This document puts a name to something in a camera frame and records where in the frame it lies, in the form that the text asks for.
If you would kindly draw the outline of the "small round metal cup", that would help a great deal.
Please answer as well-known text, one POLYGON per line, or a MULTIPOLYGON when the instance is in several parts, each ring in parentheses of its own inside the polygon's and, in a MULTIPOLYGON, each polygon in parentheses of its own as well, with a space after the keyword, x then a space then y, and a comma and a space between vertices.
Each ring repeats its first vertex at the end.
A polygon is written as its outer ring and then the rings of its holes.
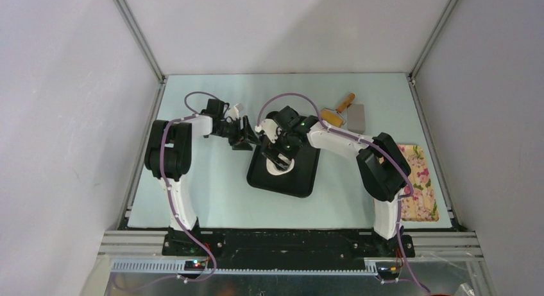
POLYGON ((273 163, 275 169, 278 171, 287 171, 294 166, 293 160, 286 157, 285 155, 282 155, 281 153, 278 154, 276 157, 273 157, 271 159, 271 162, 273 163))

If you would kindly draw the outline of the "white dough ball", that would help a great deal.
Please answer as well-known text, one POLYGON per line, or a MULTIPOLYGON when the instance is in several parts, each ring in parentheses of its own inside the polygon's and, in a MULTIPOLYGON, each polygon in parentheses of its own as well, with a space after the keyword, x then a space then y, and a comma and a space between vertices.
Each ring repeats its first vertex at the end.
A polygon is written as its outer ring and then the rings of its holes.
POLYGON ((294 168, 294 159, 279 159, 278 162, 273 162, 266 159, 266 170, 272 176, 280 176, 289 173, 294 168))

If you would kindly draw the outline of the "black baking tray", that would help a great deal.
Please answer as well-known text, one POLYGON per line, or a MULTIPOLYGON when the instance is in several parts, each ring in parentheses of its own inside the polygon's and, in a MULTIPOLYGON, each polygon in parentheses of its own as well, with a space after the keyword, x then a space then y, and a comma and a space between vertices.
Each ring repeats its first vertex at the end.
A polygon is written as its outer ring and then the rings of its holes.
MULTIPOLYGON (((282 129, 281 133, 300 128, 306 131, 307 134, 311 126, 318 122, 316 116, 301 116, 297 114, 295 116, 283 117, 278 111, 269 113, 267 118, 273 119, 279 125, 282 129)), ((306 138, 306 143, 294 158, 293 170, 284 175, 272 176, 266 170, 265 156, 260 153, 261 144, 260 139, 260 145, 256 147, 251 158, 246 176, 247 183, 251 187, 274 193, 297 198, 308 197, 314 188, 320 151, 312 147, 306 138)))

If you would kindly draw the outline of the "wooden dough roller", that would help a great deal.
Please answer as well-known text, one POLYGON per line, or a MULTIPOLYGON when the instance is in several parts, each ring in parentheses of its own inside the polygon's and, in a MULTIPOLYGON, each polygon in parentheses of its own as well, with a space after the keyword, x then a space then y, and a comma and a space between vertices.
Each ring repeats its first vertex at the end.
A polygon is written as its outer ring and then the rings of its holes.
POLYGON ((326 121, 332 126, 342 127, 346 123, 343 112, 351 106, 355 97, 356 95, 354 93, 349 93, 334 109, 323 108, 319 116, 323 121, 326 121))

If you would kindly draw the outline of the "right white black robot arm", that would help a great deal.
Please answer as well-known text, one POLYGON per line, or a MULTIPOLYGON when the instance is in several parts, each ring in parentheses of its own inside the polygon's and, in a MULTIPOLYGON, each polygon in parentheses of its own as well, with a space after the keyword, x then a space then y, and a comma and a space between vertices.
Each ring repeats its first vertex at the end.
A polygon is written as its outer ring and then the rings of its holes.
POLYGON ((381 256, 398 249, 399 201, 411 169, 390 135, 357 135, 317 116, 301 116, 289 106, 259 121, 255 131, 264 138, 261 153, 267 172, 274 176, 291 172, 299 162, 298 152, 306 146, 356 160, 362 184, 373 198, 377 234, 373 248, 381 256))

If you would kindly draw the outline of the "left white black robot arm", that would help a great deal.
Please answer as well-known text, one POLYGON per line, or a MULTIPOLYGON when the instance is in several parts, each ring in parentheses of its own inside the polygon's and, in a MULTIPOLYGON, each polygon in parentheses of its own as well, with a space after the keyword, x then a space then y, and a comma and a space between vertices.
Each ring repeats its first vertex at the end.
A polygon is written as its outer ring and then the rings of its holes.
POLYGON ((226 139, 231 149, 252 151, 260 144, 241 104, 211 98, 200 112, 180 119, 156 120, 151 126, 144 165, 159 181, 166 196, 171 234, 181 233, 178 247, 187 255, 202 249, 198 216, 185 177, 192 164, 192 142, 199 137, 226 139))

